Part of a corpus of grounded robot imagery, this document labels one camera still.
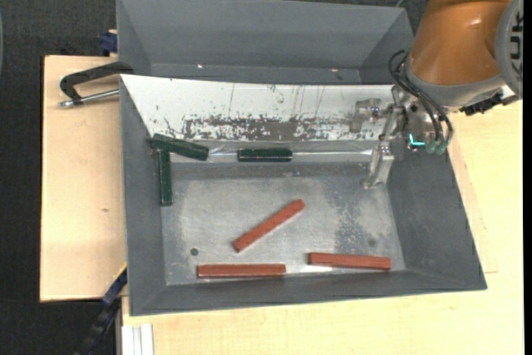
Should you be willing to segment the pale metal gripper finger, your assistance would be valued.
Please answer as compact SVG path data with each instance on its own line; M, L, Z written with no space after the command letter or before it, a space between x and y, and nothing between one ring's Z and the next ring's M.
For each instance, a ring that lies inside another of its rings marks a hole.
M393 162L392 148L389 144L378 145L372 150L371 158L367 167L367 175L361 181L365 189L372 189L379 185L385 185L388 181Z
M351 133L385 133L392 126L391 103L379 98L355 102L350 121Z

